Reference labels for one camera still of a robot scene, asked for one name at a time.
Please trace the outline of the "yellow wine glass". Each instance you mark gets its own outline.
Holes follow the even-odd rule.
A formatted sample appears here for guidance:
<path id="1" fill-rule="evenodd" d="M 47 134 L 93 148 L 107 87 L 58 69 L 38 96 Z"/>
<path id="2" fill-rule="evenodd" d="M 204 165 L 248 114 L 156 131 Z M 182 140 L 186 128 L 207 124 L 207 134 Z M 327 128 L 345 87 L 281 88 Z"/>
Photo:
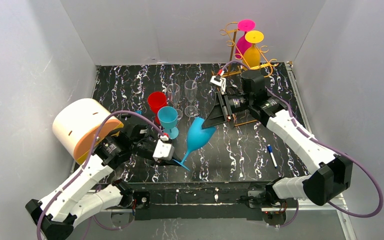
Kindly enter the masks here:
<path id="1" fill-rule="evenodd" d="M 249 31 L 245 35 L 245 39 L 252 44 L 250 48 L 243 54 L 243 62 L 249 67 L 254 68 L 261 63 L 261 53 L 257 44 L 264 40 L 264 34 L 258 30 Z"/>

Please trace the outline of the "clear champagne flute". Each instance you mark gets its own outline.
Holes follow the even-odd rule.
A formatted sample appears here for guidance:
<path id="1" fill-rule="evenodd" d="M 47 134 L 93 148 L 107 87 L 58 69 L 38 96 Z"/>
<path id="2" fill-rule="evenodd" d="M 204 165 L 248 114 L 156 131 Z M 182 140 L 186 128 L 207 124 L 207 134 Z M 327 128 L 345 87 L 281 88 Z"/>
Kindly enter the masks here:
<path id="1" fill-rule="evenodd" d="M 183 117 L 183 112 L 178 108 L 181 99 L 181 88 L 177 83 L 171 83 L 167 86 L 167 97 L 177 112 L 177 119 Z"/>
<path id="2" fill-rule="evenodd" d="M 185 97 L 188 101 L 188 105 L 184 109 L 187 117 L 195 117 L 198 114 L 198 108 L 195 105 L 195 99 L 198 91 L 198 84 L 195 80 L 187 80 L 184 83 Z"/>

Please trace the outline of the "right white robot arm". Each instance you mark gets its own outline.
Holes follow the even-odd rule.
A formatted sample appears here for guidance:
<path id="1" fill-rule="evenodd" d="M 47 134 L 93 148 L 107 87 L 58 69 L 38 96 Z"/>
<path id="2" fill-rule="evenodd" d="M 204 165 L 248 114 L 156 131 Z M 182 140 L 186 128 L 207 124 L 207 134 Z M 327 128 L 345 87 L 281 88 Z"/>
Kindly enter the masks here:
<path id="1" fill-rule="evenodd" d="M 246 70 L 240 75 L 242 92 L 228 94 L 222 70 L 210 79 L 219 90 L 212 110 L 202 128 L 227 123 L 233 114 L 249 111 L 251 116 L 276 134 L 301 159 L 309 175 L 280 177 L 265 186 L 268 202 L 283 199 L 309 199 L 323 206 L 351 185 L 353 162 L 343 153 L 336 153 L 316 142 L 293 116 L 290 106 L 266 87 L 258 70 Z"/>

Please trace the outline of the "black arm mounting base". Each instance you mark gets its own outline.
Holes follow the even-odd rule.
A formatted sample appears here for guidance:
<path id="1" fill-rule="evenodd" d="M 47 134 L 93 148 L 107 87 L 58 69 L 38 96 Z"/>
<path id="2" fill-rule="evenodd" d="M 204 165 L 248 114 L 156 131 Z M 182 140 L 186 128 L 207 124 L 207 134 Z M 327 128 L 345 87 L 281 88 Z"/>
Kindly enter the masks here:
<path id="1" fill-rule="evenodd" d="M 297 201 L 276 200 L 265 181 L 130 182 L 137 221 L 160 219 L 247 219 L 283 224 Z"/>

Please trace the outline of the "blue wine glass front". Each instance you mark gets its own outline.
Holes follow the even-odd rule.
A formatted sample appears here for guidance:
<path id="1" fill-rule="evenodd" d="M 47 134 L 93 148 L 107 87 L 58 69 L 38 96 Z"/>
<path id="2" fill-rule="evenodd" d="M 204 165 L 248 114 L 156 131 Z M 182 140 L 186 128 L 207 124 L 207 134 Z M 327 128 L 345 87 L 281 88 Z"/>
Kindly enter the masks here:
<path id="1" fill-rule="evenodd" d="M 177 110 L 171 106 L 164 106 L 158 111 L 157 117 L 163 127 L 163 133 L 167 134 L 171 140 L 176 139 L 179 135 Z"/>

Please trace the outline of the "blue wine glass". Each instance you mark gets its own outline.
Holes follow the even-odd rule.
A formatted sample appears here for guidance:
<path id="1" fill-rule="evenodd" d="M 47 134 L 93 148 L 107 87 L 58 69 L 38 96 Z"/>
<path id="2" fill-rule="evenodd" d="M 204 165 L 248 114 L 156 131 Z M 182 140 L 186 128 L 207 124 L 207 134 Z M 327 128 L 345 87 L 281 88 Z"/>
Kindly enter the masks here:
<path id="1" fill-rule="evenodd" d="M 204 122 L 205 120 L 201 117 L 196 117 L 194 119 L 186 136 L 186 153 L 181 161 L 175 160 L 176 163 L 180 164 L 180 166 L 187 171 L 190 171 L 190 169 L 185 165 L 185 161 L 188 156 L 192 152 L 204 147 L 216 132 L 215 126 L 203 128 Z"/>
<path id="2" fill-rule="evenodd" d="M 164 106 L 158 111 L 157 117 L 163 127 L 163 133 L 167 134 L 171 140 L 176 139 L 179 135 L 177 110 L 171 106 Z"/>

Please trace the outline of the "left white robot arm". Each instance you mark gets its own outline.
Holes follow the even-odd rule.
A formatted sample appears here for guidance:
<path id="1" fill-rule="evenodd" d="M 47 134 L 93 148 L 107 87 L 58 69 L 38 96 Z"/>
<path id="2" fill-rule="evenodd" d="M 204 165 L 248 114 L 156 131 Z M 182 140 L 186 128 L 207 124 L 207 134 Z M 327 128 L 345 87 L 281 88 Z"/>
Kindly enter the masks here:
<path id="1" fill-rule="evenodd" d="M 25 209 L 36 225 L 41 240 L 65 240 L 74 228 L 102 210 L 112 207 L 135 209 L 140 203 L 135 190 L 119 179 L 95 193 L 88 192 L 101 179 L 130 160 L 133 154 L 157 165 L 178 166 L 169 132 L 159 131 L 150 139 L 149 126 L 114 127 L 104 123 L 96 128 L 87 144 L 85 160 L 57 189 L 40 200 L 31 199 Z"/>

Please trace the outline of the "red wine glass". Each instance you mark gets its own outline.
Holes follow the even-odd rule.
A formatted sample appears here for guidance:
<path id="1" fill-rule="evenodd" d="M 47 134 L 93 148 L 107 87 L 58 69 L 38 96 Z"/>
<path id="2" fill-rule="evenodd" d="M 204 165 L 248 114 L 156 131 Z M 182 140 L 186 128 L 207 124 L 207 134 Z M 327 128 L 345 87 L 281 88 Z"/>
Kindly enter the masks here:
<path id="1" fill-rule="evenodd" d="M 155 114 L 156 124 L 160 125 L 158 112 L 161 108 L 166 107 L 168 105 L 166 95 L 161 91 L 155 91 L 149 95 L 147 103 L 150 107 L 150 110 Z"/>

